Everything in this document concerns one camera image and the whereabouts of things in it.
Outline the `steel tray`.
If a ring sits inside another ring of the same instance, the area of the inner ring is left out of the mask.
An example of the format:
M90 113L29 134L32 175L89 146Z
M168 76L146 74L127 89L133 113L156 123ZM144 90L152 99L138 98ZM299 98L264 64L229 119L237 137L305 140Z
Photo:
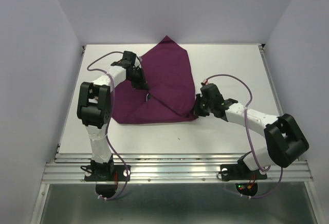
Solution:
M152 97L151 94L147 94L146 100L148 101Z

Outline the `purple cloth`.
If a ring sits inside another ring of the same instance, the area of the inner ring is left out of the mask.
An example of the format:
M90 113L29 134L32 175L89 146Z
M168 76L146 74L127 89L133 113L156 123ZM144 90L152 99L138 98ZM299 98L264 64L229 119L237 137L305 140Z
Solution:
M195 84L188 52L168 36L142 55L149 90L134 89L130 81L115 88L112 117L119 124L189 122ZM147 101L147 94L152 97Z

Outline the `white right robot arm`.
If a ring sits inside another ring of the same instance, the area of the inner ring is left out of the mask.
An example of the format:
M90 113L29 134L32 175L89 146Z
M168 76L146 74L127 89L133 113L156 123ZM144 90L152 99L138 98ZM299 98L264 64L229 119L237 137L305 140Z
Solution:
M248 178L255 170L277 165L287 168L309 149L309 143L293 116L268 115L246 106L234 99L224 99L218 87L202 84L201 93L196 95L192 114L206 117L213 114L216 118L243 126L250 138L250 131L265 139L266 145L245 154L237 164L239 176Z

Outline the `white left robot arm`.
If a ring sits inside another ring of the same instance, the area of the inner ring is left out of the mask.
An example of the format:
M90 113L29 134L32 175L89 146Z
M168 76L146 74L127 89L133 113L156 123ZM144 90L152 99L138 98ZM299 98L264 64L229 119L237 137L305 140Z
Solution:
M107 136L114 106L115 87L128 80L134 89L149 89L141 59L131 51L121 52L122 59L111 63L108 70L92 68L96 62L115 53L107 53L87 66L87 71L99 71L103 75L92 82L81 83L77 105L77 117L85 126L90 139L92 162L100 163L96 172L104 180L111 179L115 169L108 163L113 153Z

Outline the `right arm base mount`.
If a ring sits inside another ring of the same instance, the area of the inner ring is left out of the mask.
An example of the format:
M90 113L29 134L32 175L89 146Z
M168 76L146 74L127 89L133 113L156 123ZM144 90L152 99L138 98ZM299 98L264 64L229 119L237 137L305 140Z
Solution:
M220 171L216 174L218 180L228 182L237 180L235 184L237 192L249 198L258 198L255 195L258 192L257 180L266 180L267 174L261 174L259 170L250 170L243 162L243 159L251 154L251 152L244 154L237 160L237 163L222 164Z

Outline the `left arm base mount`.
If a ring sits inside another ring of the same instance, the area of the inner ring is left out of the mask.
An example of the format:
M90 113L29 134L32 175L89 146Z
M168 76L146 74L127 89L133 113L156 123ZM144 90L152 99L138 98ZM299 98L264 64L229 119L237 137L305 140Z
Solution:
M130 181L131 166L114 164L112 157L107 163L91 160L80 169L84 172L84 181L94 182L97 197L105 201L119 198Z

